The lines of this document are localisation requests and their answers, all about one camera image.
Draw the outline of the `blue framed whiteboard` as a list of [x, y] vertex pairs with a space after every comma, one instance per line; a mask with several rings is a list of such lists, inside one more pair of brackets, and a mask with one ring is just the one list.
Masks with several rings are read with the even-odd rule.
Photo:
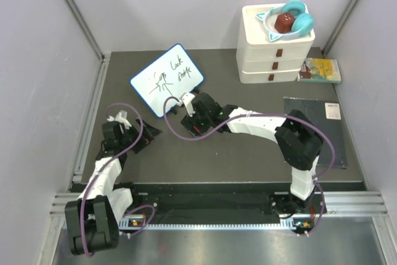
[[176, 105], [168, 97], [180, 98], [204, 81], [204, 75], [185, 48], [177, 43], [134, 75], [130, 84], [155, 116], [162, 118]]

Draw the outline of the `red whiteboard eraser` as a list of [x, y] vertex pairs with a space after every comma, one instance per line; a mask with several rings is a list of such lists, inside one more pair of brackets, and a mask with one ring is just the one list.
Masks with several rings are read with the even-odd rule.
[[200, 130], [199, 130], [196, 126], [193, 125], [193, 128], [194, 128], [194, 130], [195, 130], [197, 133], [200, 134]]

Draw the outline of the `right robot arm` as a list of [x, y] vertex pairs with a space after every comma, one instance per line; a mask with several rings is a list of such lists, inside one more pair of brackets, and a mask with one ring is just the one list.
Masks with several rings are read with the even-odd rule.
[[244, 133], [278, 144], [284, 160], [292, 167], [288, 207], [298, 213], [311, 207], [313, 176], [323, 140], [312, 128], [298, 122], [309, 120], [298, 110], [286, 117], [265, 116], [235, 105], [221, 107], [207, 93], [185, 93], [181, 97], [187, 114], [181, 124], [194, 136], [201, 137], [213, 128], [216, 132]]

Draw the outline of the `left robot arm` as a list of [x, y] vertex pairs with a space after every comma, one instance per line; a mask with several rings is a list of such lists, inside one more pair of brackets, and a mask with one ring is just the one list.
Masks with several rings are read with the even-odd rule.
[[76, 200], [65, 206], [69, 248], [73, 255], [92, 255], [118, 245], [118, 224], [125, 212], [140, 208], [140, 197], [132, 187], [115, 187], [127, 160], [146, 148], [162, 131], [145, 121], [135, 128], [122, 114], [102, 125], [103, 141], [87, 186]]

